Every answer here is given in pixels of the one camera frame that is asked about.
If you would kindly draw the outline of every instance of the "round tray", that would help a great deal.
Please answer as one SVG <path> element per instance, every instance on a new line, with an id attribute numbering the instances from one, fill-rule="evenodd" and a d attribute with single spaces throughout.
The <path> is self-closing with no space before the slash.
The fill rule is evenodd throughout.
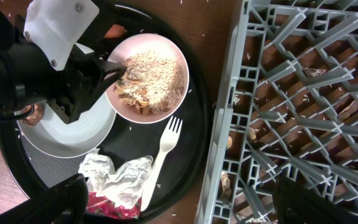
<path id="1" fill-rule="evenodd" d="M 129 36 L 142 32 L 157 33 L 172 40 L 183 52 L 190 71 L 189 91 L 183 104 L 173 114 L 183 119 L 183 127 L 176 148 L 164 162 L 152 201 L 138 220 L 113 220 L 85 214 L 84 221 L 98 223 L 144 223 L 159 216 L 177 203 L 194 182 L 208 151 L 211 131 L 211 104 L 198 61 L 179 35 L 155 16 L 131 6 L 117 4 L 118 24 L 127 29 L 125 37 L 104 40 L 106 53 Z M 168 120 L 155 124 L 135 124 L 117 115 L 107 138 L 99 146 L 99 153 L 109 156 L 115 168 L 125 161 L 151 155 L 155 158 L 159 142 Z M 0 123 L 0 147 L 6 164 L 23 192 L 30 198 L 78 172 L 84 156 L 73 159 L 50 157 L 34 148 L 26 138 L 17 138 L 16 122 Z"/>

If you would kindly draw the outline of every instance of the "white bowl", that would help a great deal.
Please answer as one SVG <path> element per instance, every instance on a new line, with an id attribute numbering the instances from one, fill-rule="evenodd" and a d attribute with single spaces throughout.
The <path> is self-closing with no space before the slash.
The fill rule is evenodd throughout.
<path id="1" fill-rule="evenodd" d="M 169 39 L 157 34 L 138 34 L 122 41 L 111 53 L 108 61 L 124 64 L 124 62 L 135 54 L 154 51 L 163 57 L 176 60 L 183 72 L 183 94 L 175 107 L 162 114 L 148 114 L 146 116 L 136 113 L 133 106 L 126 106 L 119 101 L 119 96 L 114 93 L 115 85 L 110 86 L 106 95 L 111 106 L 123 118 L 140 124 L 151 124 L 159 122 L 173 114 L 182 104 L 187 94 L 189 85 L 189 68 L 186 58 L 180 49 Z"/>
<path id="2" fill-rule="evenodd" d="M 71 124 L 65 124 L 48 104 L 44 103 L 44 106 L 44 116 L 34 127 L 22 121 L 17 123 L 35 148 L 59 158 L 82 156 L 96 148 L 109 134 L 116 117 L 105 94 Z"/>

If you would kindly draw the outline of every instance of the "bowl rim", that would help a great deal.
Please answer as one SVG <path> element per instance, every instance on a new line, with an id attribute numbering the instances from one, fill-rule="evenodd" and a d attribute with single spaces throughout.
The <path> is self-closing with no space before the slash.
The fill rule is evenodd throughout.
<path id="1" fill-rule="evenodd" d="M 48 156 L 52 156 L 52 157 L 59 158 L 59 159 L 72 159 L 72 158 L 76 158 L 76 157 L 83 156 L 83 155 L 85 155 L 85 154 L 87 154 L 87 153 L 89 153 L 89 152 L 95 150 L 95 149 L 96 149 L 98 146 L 100 146 L 100 144 L 107 138 L 107 136 L 109 135 L 109 133 L 110 133 L 110 131 L 111 131 L 111 128 L 112 128 L 112 126 L 113 126 L 113 124 L 114 124 L 114 122 L 115 122 L 115 120 L 116 120 L 116 116 L 117 116 L 117 111 L 116 111 L 114 108 L 111 108 L 111 113 L 113 114 L 113 116 L 112 116 L 112 122 L 110 122 L 110 123 L 111 123 L 111 124 L 110 124 L 110 127 L 108 128 L 108 131 L 106 132 L 106 134 L 104 135 L 104 137 L 100 140 L 100 142 L 99 142 L 94 148 L 89 149 L 89 150 L 87 150 L 86 152 L 83 152 L 83 153 L 81 153 L 81 154 L 79 154 L 79 155 L 68 156 L 68 157 L 65 157 L 65 156 L 56 156 L 56 155 L 53 155 L 53 154 L 51 154 L 51 153 L 45 152 L 45 151 L 42 150 L 41 148 L 37 147 L 37 146 L 25 135 L 25 132 L 23 132 L 22 127 L 21 127 L 22 124 L 20 124 L 20 120 L 17 120 L 16 123 L 17 123 L 17 126 L 19 127 L 20 134 L 23 133 L 23 136 L 28 140 L 28 142 L 29 142 L 32 146 L 34 146 L 36 149 L 38 149 L 40 152 L 42 152 L 42 153 L 44 153 L 44 154 L 46 154 L 46 155 L 48 155 Z"/>
<path id="2" fill-rule="evenodd" d="M 114 111 L 116 111 L 117 114 L 119 114 L 121 117 L 123 117 L 124 119 L 128 120 L 128 121 L 131 121 L 133 123 L 137 123 L 137 124 L 154 124 L 154 123 L 157 123 L 157 122 L 160 122 L 160 121 L 163 121 L 165 119 L 167 119 L 168 117 L 170 117 L 174 112 L 176 112 L 177 109 L 179 109 L 179 107 L 181 106 L 181 104 L 183 103 L 183 101 L 185 100 L 186 98 L 186 95 L 187 95 L 187 92 L 188 92 L 188 88 L 189 88 L 189 83 L 190 83 L 190 71 L 189 71 L 189 66 L 188 66 L 188 63 L 187 63 L 187 60 L 186 60 L 186 57 L 185 55 L 183 54 L 183 52 L 180 50 L 180 48 L 170 39 L 162 36 L 162 35 L 158 35 L 158 34 L 148 34 L 148 33 L 144 33 L 144 34 L 136 34 L 136 35 L 133 35 L 125 40 L 123 40 L 118 46 L 120 46 L 122 43 L 124 43 L 125 41 L 128 41 L 134 37 L 138 37 L 140 35 L 154 35 L 154 36 L 158 36 L 159 38 L 163 38 L 165 39 L 167 42 L 170 42 L 171 44 L 173 44 L 175 46 L 175 48 L 179 51 L 181 57 L 184 59 L 184 61 L 186 62 L 185 65 L 186 65 L 186 71 L 187 71 L 187 85 L 184 86 L 184 89 L 183 89 L 183 94 L 182 94 L 182 98 L 180 99 L 180 101 L 177 103 L 177 107 L 172 110 L 171 112 L 167 113 L 164 117 L 158 119 L 158 120 L 155 120 L 155 121 L 134 121 L 132 119 L 129 119 L 127 118 L 126 116 L 124 116 L 122 113 L 120 113 L 118 110 L 115 109 L 115 107 L 112 105 L 112 103 L 110 102 L 109 100 L 109 97 L 108 97 L 108 94 L 107 94 L 107 91 L 104 92 L 104 94 L 106 95 L 106 97 L 108 98 L 108 101 L 109 101 L 109 104 L 111 105 L 111 107 L 114 109 Z"/>

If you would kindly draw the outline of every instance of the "red wrapper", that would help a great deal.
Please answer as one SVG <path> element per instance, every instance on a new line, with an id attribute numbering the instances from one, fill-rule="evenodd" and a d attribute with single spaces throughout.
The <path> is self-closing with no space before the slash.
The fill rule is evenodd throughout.
<path id="1" fill-rule="evenodd" d="M 115 219 L 133 219 L 140 215 L 141 199 L 132 209 L 126 209 L 123 206 L 115 207 L 114 202 L 106 197 L 97 197 L 96 192 L 90 192 L 86 210 L 93 214 L 104 215 Z"/>

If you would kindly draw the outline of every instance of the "rice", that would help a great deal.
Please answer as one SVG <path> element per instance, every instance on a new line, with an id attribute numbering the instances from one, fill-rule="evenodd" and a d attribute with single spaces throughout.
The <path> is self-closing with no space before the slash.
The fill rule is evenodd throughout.
<path id="1" fill-rule="evenodd" d="M 183 72 L 175 60 L 148 51 L 129 57 L 125 66 L 124 93 L 136 101 L 148 101 L 152 113 L 166 112 L 180 101 Z"/>

